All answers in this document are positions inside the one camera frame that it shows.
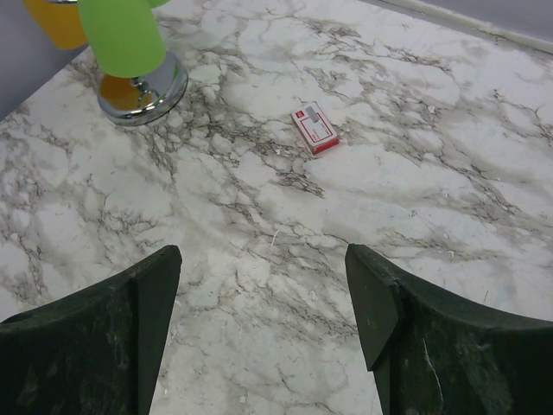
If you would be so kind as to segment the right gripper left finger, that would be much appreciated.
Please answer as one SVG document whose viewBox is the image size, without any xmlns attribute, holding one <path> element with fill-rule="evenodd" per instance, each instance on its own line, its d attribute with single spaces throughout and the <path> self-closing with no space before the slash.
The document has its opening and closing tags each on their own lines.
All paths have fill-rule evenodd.
<svg viewBox="0 0 553 415">
<path fill-rule="evenodd" d="M 177 246 L 1 323 L 3 414 L 147 414 L 181 273 Z"/>
</svg>

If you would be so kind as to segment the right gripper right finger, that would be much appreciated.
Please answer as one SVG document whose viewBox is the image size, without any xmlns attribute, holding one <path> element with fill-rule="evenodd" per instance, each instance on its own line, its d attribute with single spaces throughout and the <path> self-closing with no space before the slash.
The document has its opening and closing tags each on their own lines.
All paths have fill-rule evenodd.
<svg viewBox="0 0 553 415">
<path fill-rule="evenodd" d="M 549 414 L 552 324 L 470 301 L 362 245 L 345 257 L 385 414 Z"/>
</svg>

